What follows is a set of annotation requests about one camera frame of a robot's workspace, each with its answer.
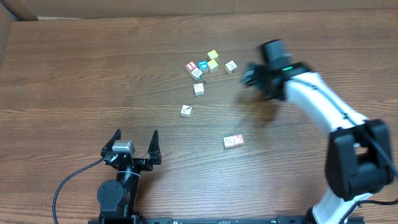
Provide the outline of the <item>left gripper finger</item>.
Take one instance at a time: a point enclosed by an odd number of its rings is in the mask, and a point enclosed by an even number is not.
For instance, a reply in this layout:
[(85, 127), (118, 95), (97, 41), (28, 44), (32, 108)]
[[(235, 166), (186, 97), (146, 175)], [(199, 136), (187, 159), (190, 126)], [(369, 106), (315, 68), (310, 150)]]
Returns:
[(150, 141), (147, 153), (150, 155), (151, 159), (160, 159), (161, 158), (158, 130), (155, 130), (152, 135), (152, 139)]
[(117, 131), (114, 133), (112, 138), (105, 144), (105, 146), (102, 148), (102, 152), (108, 152), (112, 150), (112, 146), (117, 140), (121, 139), (121, 130), (117, 129)]

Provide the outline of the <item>cream block pencil picture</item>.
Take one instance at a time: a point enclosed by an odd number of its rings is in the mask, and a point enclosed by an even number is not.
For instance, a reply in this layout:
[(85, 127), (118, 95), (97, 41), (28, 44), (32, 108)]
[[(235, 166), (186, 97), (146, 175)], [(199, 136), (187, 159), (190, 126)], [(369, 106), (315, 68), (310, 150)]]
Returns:
[(180, 113), (181, 113), (182, 116), (189, 118), (190, 114), (191, 114), (191, 111), (192, 111), (192, 107), (191, 106), (183, 105)]

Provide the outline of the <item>cream block red side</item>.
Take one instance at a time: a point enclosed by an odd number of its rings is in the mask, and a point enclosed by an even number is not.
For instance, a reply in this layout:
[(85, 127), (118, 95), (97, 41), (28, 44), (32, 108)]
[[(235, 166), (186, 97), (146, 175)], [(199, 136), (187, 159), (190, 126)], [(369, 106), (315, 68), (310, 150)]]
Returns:
[(233, 136), (234, 146), (239, 147), (244, 144), (244, 138), (241, 134)]

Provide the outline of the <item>blue letter P block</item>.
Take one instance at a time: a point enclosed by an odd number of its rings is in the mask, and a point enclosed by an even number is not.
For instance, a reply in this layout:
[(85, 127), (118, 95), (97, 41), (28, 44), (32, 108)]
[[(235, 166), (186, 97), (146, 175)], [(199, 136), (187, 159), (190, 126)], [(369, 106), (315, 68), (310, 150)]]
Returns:
[(234, 137), (229, 136), (229, 137), (223, 138), (223, 144), (224, 144), (225, 149), (234, 148), (235, 147)]

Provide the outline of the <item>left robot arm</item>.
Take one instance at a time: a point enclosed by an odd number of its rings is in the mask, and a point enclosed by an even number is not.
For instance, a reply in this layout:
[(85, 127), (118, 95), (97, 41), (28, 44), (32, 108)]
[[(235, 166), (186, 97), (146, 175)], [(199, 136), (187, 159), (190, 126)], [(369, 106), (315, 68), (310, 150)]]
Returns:
[(149, 144), (148, 158), (135, 158), (132, 141), (121, 139), (121, 130), (101, 150), (107, 166), (116, 169), (116, 178), (103, 182), (97, 190), (100, 204), (99, 217), (88, 224), (143, 224), (146, 219), (135, 210), (141, 172), (150, 172), (154, 165), (162, 163), (159, 134), (155, 130)]

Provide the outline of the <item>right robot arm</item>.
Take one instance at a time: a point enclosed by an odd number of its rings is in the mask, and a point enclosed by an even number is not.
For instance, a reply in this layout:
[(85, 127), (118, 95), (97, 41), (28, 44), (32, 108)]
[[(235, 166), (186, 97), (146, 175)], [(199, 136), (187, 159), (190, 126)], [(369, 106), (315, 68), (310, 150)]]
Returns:
[(270, 100), (301, 107), (328, 138), (328, 190), (296, 222), (362, 223), (350, 215), (363, 204), (397, 204), (371, 199), (397, 178), (386, 123), (356, 112), (306, 63), (293, 63), (282, 40), (268, 41), (258, 49), (264, 62), (249, 63), (243, 83), (263, 91)]

